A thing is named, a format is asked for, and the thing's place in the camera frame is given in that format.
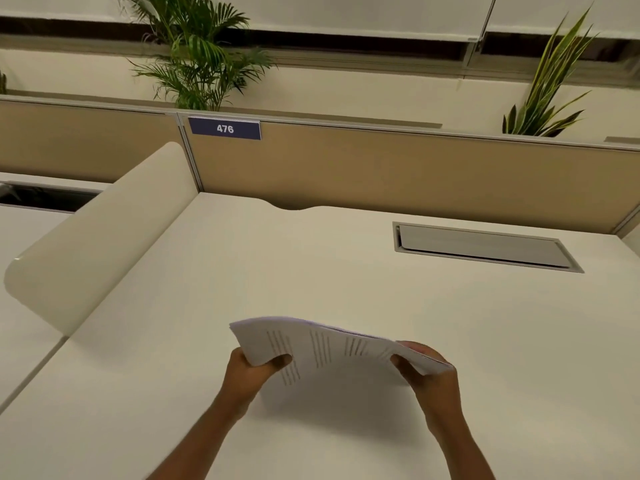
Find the blue desk number sign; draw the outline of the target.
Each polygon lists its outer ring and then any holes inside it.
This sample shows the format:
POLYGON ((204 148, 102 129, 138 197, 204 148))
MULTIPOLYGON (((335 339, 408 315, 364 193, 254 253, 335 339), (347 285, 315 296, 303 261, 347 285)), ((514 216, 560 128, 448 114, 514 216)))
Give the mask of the blue desk number sign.
POLYGON ((251 141, 260 141, 262 139, 260 121, 256 120, 189 116, 188 123, 194 135, 247 139, 251 141))

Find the person's right forearm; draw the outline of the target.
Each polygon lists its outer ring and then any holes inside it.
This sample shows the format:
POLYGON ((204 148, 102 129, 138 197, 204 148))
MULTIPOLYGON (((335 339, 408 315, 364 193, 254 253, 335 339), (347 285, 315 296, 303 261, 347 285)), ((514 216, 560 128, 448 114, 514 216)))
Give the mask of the person's right forearm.
POLYGON ((496 480, 462 412, 426 415, 426 422, 442 450, 451 480, 496 480))

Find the person's left hand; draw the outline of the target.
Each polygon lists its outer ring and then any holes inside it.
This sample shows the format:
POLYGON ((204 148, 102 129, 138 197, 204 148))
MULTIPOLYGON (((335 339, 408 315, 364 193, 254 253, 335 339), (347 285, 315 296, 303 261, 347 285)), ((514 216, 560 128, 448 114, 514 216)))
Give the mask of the person's left hand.
POLYGON ((246 414, 260 389, 268 381, 260 380, 261 365, 252 366, 240 347, 233 349, 230 354, 214 403, 234 422, 246 414))

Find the person's left forearm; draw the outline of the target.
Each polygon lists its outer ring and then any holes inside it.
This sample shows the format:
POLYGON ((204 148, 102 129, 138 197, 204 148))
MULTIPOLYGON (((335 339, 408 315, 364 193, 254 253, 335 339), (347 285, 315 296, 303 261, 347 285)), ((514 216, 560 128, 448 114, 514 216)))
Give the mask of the person's left forearm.
POLYGON ((146 480, 205 480, 227 435, 248 408, 248 402, 215 398, 146 480))

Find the stack of printed white papers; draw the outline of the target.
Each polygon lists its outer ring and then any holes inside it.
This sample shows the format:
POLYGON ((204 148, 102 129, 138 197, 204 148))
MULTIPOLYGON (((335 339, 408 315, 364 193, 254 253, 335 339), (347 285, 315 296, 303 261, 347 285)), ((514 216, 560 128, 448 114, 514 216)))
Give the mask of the stack of printed white papers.
POLYGON ((252 366, 281 355, 292 357, 280 373, 286 387, 348 365, 377 378, 399 376, 390 360, 394 355, 403 357, 423 376, 454 369, 398 341, 294 317, 253 317, 232 322, 229 327, 252 366))

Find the green palm plant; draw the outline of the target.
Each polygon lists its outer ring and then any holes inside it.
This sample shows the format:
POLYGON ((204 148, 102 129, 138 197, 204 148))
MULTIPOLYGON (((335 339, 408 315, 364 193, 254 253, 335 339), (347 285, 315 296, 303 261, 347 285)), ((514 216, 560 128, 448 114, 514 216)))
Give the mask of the green palm plant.
POLYGON ((221 39, 226 29, 247 29, 249 18, 228 2, 213 0, 119 0, 137 22, 148 24, 144 42, 167 53, 132 63, 137 77, 154 80, 155 98, 176 107, 218 111, 233 92, 243 93, 276 66, 259 47, 235 50, 221 39))

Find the white curved desk divider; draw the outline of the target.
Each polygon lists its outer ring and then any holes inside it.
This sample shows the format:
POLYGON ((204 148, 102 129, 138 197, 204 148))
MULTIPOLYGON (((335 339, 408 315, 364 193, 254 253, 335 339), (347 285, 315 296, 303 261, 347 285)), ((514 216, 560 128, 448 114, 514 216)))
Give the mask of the white curved desk divider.
POLYGON ((169 142, 14 258, 5 289, 70 337, 197 195, 169 142))

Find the beige partition panel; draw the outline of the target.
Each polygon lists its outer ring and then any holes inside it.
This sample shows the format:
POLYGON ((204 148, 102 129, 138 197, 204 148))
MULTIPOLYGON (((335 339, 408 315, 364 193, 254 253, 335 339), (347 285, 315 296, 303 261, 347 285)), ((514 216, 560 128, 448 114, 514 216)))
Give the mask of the beige partition panel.
POLYGON ((188 159, 175 110, 0 96, 0 172, 112 183, 167 143, 188 159))
POLYGON ((626 235, 640 149, 535 137, 180 113, 202 189, 283 209, 322 205, 626 235), (262 139, 194 135, 189 116, 260 121, 262 139))

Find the person's right hand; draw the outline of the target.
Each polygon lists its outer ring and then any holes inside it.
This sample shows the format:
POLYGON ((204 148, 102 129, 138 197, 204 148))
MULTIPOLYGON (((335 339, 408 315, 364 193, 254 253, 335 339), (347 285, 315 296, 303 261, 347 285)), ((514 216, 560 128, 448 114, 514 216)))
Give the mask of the person's right hand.
POLYGON ((425 390, 413 390, 424 415, 445 415, 460 411, 460 386, 458 371, 450 367, 437 374, 426 374, 429 384, 425 390))

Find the striped snake plant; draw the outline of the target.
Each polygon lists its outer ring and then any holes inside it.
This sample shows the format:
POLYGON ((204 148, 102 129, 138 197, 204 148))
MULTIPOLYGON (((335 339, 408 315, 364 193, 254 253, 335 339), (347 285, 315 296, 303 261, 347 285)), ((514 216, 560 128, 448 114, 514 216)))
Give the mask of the striped snake plant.
POLYGON ((548 137, 560 135, 566 128, 580 121, 582 111, 556 120, 558 113, 585 97, 583 93, 560 107, 552 104, 565 80, 571 76, 580 56, 595 38, 591 27, 585 33, 580 30, 591 8, 564 34, 560 34, 564 20, 549 37, 534 74, 528 95, 521 107, 514 105, 503 115, 502 133, 517 136, 548 137))

